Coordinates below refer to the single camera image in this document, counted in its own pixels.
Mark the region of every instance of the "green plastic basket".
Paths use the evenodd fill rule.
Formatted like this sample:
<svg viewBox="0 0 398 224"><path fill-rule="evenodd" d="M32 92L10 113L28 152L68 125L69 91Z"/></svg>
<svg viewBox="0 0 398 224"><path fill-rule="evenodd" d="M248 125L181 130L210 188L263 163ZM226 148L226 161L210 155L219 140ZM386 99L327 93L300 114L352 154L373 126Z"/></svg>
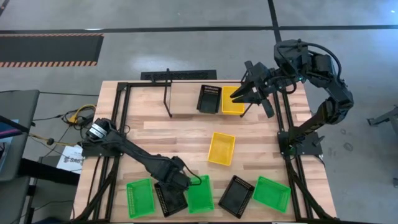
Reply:
<svg viewBox="0 0 398 224"><path fill-rule="evenodd" d="M155 213L154 194L150 179L137 180L126 185L130 218Z"/></svg>
<svg viewBox="0 0 398 224"><path fill-rule="evenodd" d="M290 187L259 176L253 199L285 213L289 204Z"/></svg>
<svg viewBox="0 0 398 224"><path fill-rule="evenodd" d="M188 212L191 214L214 210L210 178L208 175L203 175L200 178L200 185L191 185L187 190ZM191 177L191 181L193 184L199 184L197 177Z"/></svg>

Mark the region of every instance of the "yellow plastic basket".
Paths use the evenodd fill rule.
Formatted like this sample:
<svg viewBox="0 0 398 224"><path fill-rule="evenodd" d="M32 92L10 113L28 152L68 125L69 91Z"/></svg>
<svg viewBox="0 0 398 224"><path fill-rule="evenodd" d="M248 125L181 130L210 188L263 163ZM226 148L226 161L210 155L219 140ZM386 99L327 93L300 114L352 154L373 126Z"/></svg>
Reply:
<svg viewBox="0 0 398 224"><path fill-rule="evenodd" d="M232 103L229 97L238 86L223 86L223 97L221 99L221 109L224 114L241 115L244 112L244 103Z"/></svg>
<svg viewBox="0 0 398 224"><path fill-rule="evenodd" d="M235 146L235 136L213 133L207 160L221 165L231 165Z"/></svg>

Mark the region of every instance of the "black plastic basket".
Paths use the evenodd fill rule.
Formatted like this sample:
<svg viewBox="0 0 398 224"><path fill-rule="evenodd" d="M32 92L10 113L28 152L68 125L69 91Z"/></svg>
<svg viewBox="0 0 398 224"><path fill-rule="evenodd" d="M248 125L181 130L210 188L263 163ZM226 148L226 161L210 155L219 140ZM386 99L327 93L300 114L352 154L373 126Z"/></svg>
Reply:
<svg viewBox="0 0 398 224"><path fill-rule="evenodd" d="M254 187L251 184L234 175L218 205L236 218L241 218L253 191Z"/></svg>
<svg viewBox="0 0 398 224"><path fill-rule="evenodd" d="M155 184L155 190L165 218L188 207L182 191L168 189L166 186L160 185L159 183Z"/></svg>
<svg viewBox="0 0 398 224"><path fill-rule="evenodd" d="M218 113L222 88L202 85L200 88L197 110L202 113Z"/></svg>

